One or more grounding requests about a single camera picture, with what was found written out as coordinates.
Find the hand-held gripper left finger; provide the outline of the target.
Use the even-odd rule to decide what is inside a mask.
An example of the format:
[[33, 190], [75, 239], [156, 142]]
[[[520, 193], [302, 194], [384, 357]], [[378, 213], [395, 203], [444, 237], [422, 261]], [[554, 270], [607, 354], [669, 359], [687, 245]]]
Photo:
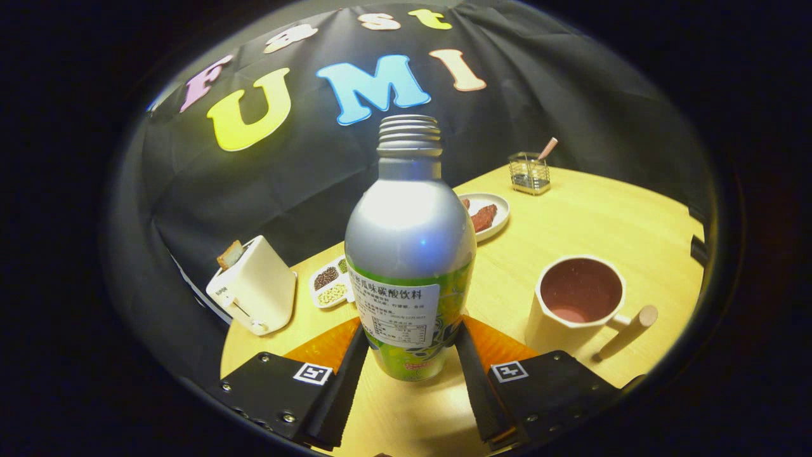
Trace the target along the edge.
[[284, 355], [260, 351], [206, 393], [274, 437], [307, 448], [341, 446], [369, 344], [352, 318]]

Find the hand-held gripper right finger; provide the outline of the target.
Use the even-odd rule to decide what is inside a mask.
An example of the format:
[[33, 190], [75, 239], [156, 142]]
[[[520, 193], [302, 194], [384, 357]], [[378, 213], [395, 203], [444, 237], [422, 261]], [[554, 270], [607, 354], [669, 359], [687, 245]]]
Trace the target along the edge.
[[614, 407], [643, 380], [613, 387], [566, 351], [537, 353], [468, 315], [455, 346], [480, 439], [493, 451], [545, 446]]

